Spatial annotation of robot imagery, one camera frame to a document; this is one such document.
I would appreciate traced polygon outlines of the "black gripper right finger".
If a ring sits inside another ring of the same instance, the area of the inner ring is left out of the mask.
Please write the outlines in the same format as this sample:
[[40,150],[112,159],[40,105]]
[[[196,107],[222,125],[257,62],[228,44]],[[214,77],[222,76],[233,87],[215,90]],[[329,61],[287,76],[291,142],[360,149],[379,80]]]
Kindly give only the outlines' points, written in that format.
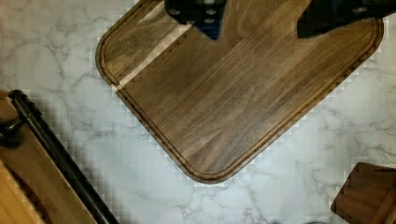
[[396,11],[396,0],[312,0],[297,21],[297,36],[311,38],[356,21],[382,19]]

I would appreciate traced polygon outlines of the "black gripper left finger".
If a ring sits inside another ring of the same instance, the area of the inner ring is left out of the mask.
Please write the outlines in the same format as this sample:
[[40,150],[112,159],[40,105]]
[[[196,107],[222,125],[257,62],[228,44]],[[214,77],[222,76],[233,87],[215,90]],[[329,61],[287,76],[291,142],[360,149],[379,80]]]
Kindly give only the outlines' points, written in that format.
[[212,40],[219,38],[227,0],[164,0],[169,16],[180,24],[191,24]]

